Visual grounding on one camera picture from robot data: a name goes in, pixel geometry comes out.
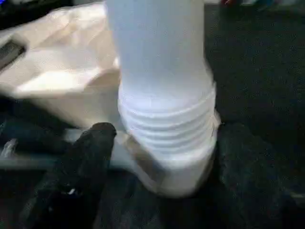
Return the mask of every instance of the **white plastic bottle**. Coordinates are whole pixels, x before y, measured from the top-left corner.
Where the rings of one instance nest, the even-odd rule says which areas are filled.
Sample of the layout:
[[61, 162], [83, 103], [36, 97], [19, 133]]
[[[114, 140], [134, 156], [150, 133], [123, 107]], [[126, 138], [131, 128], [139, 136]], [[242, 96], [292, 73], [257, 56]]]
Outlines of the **white plastic bottle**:
[[215, 86], [203, 55], [202, 0], [108, 0], [120, 56], [119, 110], [139, 179], [171, 197], [208, 176]]

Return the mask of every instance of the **ribbed plastic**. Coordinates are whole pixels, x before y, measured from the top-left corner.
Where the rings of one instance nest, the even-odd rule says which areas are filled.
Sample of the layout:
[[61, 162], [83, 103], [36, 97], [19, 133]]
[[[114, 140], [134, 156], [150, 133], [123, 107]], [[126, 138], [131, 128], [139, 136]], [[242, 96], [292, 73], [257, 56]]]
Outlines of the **ribbed plastic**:
[[164, 171], [157, 181], [139, 165], [138, 176], [155, 192], [189, 195], [208, 172], [216, 142], [215, 86], [203, 56], [203, 1], [106, 5], [120, 56], [122, 121], [150, 155], [144, 166]]

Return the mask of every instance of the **black object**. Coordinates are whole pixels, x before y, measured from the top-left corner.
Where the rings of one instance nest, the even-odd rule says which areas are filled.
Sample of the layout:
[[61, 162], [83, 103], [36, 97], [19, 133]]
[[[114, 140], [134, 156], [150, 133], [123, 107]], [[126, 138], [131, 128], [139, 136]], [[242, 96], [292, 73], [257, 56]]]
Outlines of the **black object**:
[[70, 143], [50, 129], [40, 127], [14, 116], [0, 115], [0, 144], [16, 139], [16, 152], [62, 155]]
[[16, 39], [8, 40], [0, 47], [0, 71], [25, 52], [25, 44]]
[[38, 19], [52, 9], [72, 5], [72, 0], [34, 0], [16, 5], [5, 1], [0, 8], [0, 29]]
[[115, 136], [109, 123], [95, 124], [84, 132], [38, 184], [19, 227], [92, 228]]

